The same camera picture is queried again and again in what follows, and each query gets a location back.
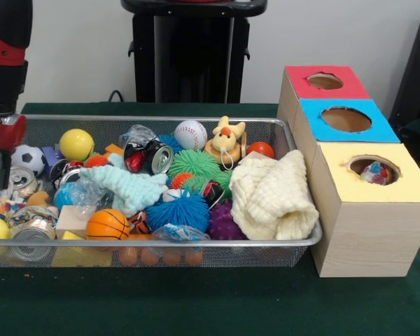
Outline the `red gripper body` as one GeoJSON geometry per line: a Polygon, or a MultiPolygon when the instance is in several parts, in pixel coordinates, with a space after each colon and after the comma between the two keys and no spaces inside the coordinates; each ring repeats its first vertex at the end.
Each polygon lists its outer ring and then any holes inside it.
{"type": "Polygon", "coordinates": [[[24,115],[13,114],[0,117],[0,150],[13,151],[25,136],[27,119],[24,115]]]}

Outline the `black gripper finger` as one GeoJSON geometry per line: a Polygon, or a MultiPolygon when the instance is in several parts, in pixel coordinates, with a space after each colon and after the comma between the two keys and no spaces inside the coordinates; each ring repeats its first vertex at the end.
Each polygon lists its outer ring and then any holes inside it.
{"type": "Polygon", "coordinates": [[[11,153],[0,149],[0,190],[6,190],[11,172],[11,153]]]}

